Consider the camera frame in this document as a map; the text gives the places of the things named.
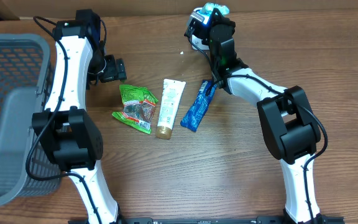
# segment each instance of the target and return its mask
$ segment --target tube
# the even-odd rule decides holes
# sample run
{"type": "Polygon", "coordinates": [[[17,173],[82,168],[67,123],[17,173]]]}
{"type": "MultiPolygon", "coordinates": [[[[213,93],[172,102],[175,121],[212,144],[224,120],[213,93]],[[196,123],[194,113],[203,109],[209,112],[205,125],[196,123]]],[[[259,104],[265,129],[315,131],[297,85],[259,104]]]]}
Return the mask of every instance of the tube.
{"type": "Polygon", "coordinates": [[[171,138],[173,124],[185,85],[186,82],[164,79],[156,137],[162,139],[171,138]]]}

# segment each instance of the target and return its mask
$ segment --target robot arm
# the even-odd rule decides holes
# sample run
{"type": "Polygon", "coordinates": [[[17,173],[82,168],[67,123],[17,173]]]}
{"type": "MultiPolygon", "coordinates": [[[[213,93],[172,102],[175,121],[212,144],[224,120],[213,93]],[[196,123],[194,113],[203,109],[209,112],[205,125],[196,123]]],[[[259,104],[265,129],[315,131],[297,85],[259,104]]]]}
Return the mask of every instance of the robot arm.
{"type": "Polygon", "coordinates": [[[214,9],[210,15],[199,13],[195,9],[188,21],[185,36],[191,39],[193,47],[210,49],[211,64],[214,66],[211,68],[213,80],[217,81],[219,88],[257,107],[267,148],[281,163],[287,193],[287,221],[309,222],[320,214],[314,197],[313,161],[307,167],[309,202],[306,200],[303,166],[316,152],[316,143],[320,140],[318,125],[298,108],[301,105],[311,111],[307,97],[300,87],[286,89],[269,83],[237,58],[232,38],[235,26],[218,9],[214,9]],[[284,123],[282,117],[294,113],[296,119],[284,123]]]}
{"type": "Polygon", "coordinates": [[[83,177],[89,192],[79,178],[69,176],[84,201],[88,211],[87,223],[90,224],[100,223],[99,221],[116,223],[119,208],[102,172],[100,159],[103,155],[103,140],[99,129],[86,113],[85,91],[90,87],[91,81],[126,79],[122,59],[115,61],[112,55],[104,55],[104,42],[99,41],[100,23],[99,16],[91,10],[77,11],[73,21],[57,22],[53,37],[63,45],[68,57],[68,67],[65,68],[63,49],[56,43],[57,61],[51,94],[45,111],[33,114],[32,118],[33,129],[40,135],[52,112],[58,110],[53,124],[40,138],[40,143],[52,164],[58,164],[61,171],[83,177]],[[67,81],[62,86],[66,69],[67,81]],[[63,87],[64,100],[57,108],[63,87]]]}

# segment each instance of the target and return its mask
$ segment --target blue wrapper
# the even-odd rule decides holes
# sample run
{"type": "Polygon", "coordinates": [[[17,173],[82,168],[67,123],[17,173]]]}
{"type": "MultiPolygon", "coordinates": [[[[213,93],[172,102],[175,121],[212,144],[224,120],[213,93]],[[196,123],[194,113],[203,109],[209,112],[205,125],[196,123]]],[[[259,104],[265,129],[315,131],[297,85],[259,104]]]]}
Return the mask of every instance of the blue wrapper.
{"type": "Polygon", "coordinates": [[[216,86],[212,87],[211,93],[206,96],[206,90],[212,85],[211,80],[203,80],[203,84],[201,84],[201,88],[198,91],[196,101],[193,103],[193,106],[187,111],[185,117],[180,122],[185,128],[188,128],[192,131],[197,131],[198,125],[203,119],[206,111],[208,111],[209,104],[211,103],[216,86]]]}

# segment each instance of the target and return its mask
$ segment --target black cable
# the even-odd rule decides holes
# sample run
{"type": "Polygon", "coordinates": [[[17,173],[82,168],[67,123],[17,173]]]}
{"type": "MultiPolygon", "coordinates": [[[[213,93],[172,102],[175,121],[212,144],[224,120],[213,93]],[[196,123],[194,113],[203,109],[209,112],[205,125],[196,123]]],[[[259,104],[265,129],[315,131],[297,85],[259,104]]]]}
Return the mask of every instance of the black cable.
{"type": "Polygon", "coordinates": [[[107,41],[107,28],[106,28],[106,25],[104,23],[104,21],[102,19],[100,19],[100,22],[102,22],[103,24],[103,27],[104,27],[104,39],[103,39],[103,45],[100,46],[100,48],[103,50],[104,49],[104,46],[106,46],[106,41],[107,41]]]}
{"type": "MultiPolygon", "coordinates": [[[[53,37],[52,33],[46,29],[39,21],[38,19],[42,20],[42,21],[45,21],[45,22],[48,22],[50,24],[53,24],[53,25],[56,25],[56,23],[48,20],[48,19],[45,19],[43,17],[39,17],[39,16],[34,16],[33,17],[33,20],[35,21],[35,23],[41,27],[41,29],[43,29],[46,33],[48,33],[51,37],[53,37]]],[[[75,173],[70,173],[70,172],[67,172],[67,173],[64,173],[64,174],[59,174],[59,175],[53,175],[53,176],[50,176],[50,177],[37,177],[36,175],[32,174],[31,171],[30,171],[30,163],[31,163],[31,158],[32,158],[32,155],[35,151],[35,148],[38,146],[38,143],[40,142],[40,138],[44,135],[45,131],[47,128],[49,128],[49,126],[51,125],[52,121],[54,120],[54,118],[56,117],[57,115],[57,112],[59,111],[59,108],[60,108],[60,105],[62,104],[62,101],[64,100],[63,99],[63,95],[64,95],[64,91],[65,91],[65,87],[66,87],[66,81],[67,81],[67,70],[68,70],[68,57],[67,57],[67,53],[66,53],[66,50],[63,46],[63,44],[59,41],[59,40],[55,40],[58,45],[60,46],[60,48],[62,48],[62,51],[63,51],[63,54],[64,54],[64,59],[65,59],[65,70],[64,70],[64,75],[63,75],[63,81],[62,81],[62,89],[60,90],[60,95],[59,95],[59,98],[58,98],[58,102],[57,102],[57,105],[56,105],[56,108],[55,108],[55,111],[53,111],[51,117],[49,118],[47,124],[42,128],[40,134],[38,135],[38,137],[35,139],[35,141],[33,142],[33,145],[29,151],[29,154],[27,156],[27,159],[25,160],[25,171],[27,172],[27,175],[31,178],[31,179],[34,179],[34,180],[38,180],[38,181],[46,181],[46,180],[53,180],[53,179],[59,179],[59,178],[62,178],[62,177],[68,177],[68,176],[74,176],[74,177],[77,177],[79,178],[80,182],[84,185],[84,188],[85,188],[85,191],[86,191],[86,194],[88,195],[89,197],[89,202],[91,203],[91,206],[92,206],[92,209],[93,209],[93,212],[96,214],[97,218],[98,218],[98,221],[100,224],[102,224],[102,221],[101,221],[101,218],[100,218],[100,215],[99,215],[99,212],[98,212],[98,209],[96,208],[94,202],[93,202],[93,199],[92,199],[92,196],[91,196],[91,192],[85,182],[85,179],[78,175],[78,174],[75,174],[75,173]]]]}
{"type": "Polygon", "coordinates": [[[96,76],[94,83],[91,83],[91,82],[89,81],[89,83],[90,83],[91,85],[94,85],[94,86],[98,85],[99,77],[101,77],[101,76],[104,75],[104,70],[106,69],[106,66],[107,66],[107,61],[106,61],[106,59],[104,59],[104,67],[103,67],[102,70],[100,70],[98,73],[90,73],[90,72],[88,72],[88,74],[96,76]]]}
{"type": "Polygon", "coordinates": [[[203,50],[201,50],[197,45],[195,45],[195,44],[190,40],[190,37],[188,37],[187,39],[188,39],[189,43],[190,43],[193,47],[195,47],[199,52],[201,52],[201,53],[204,55],[204,57],[207,59],[207,61],[208,61],[208,63],[209,63],[209,67],[211,68],[211,70],[213,70],[212,62],[211,62],[211,60],[209,59],[208,55],[207,55],[203,50]]]}
{"type": "MultiPolygon", "coordinates": [[[[193,44],[191,41],[190,41],[190,38],[188,39],[189,42],[195,46],[197,48],[198,51],[200,51],[201,53],[204,54],[204,56],[207,57],[208,61],[210,62],[210,59],[209,57],[200,49],[198,48],[195,44],[193,44]]],[[[248,74],[246,75],[231,75],[231,74],[228,74],[226,76],[224,76],[222,79],[220,80],[216,80],[215,82],[213,82],[213,84],[211,86],[208,87],[208,89],[206,90],[205,94],[208,96],[210,93],[211,93],[211,90],[212,90],[212,87],[215,86],[216,84],[218,84],[219,82],[223,81],[223,80],[227,80],[228,78],[236,78],[236,77],[242,77],[242,78],[250,78],[254,81],[256,81],[258,84],[262,85],[264,88],[268,89],[268,91],[271,91],[272,93],[275,93],[277,95],[280,95],[284,98],[286,98],[287,100],[290,100],[294,105],[297,105],[299,108],[301,108],[302,110],[304,110],[305,112],[307,112],[318,124],[318,126],[320,127],[321,129],[321,132],[323,133],[323,136],[324,136],[324,145],[323,145],[323,148],[318,152],[316,153],[315,155],[311,156],[304,164],[303,166],[303,180],[305,182],[305,194],[306,194],[306,203],[308,204],[308,209],[309,209],[309,213],[310,213],[310,218],[312,220],[312,222],[315,224],[316,223],[316,219],[314,218],[314,215],[313,215],[313,211],[311,209],[311,203],[310,203],[310,196],[309,196],[309,188],[308,188],[308,179],[307,179],[307,174],[306,172],[308,171],[308,165],[311,161],[313,161],[314,159],[316,159],[317,157],[319,157],[320,155],[322,155],[322,153],[327,149],[327,146],[328,146],[328,135],[327,135],[327,132],[323,126],[323,124],[320,122],[320,120],[308,109],[306,109],[304,106],[301,106],[299,104],[296,104],[293,99],[291,99],[289,96],[287,95],[284,95],[282,92],[280,91],[277,91],[277,90],[274,90],[271,86],[268,86],[266,83],[264,83],[262,80],[256,78],[256,77],[253,77],[253,76],[250,76],[248,74]]]]}

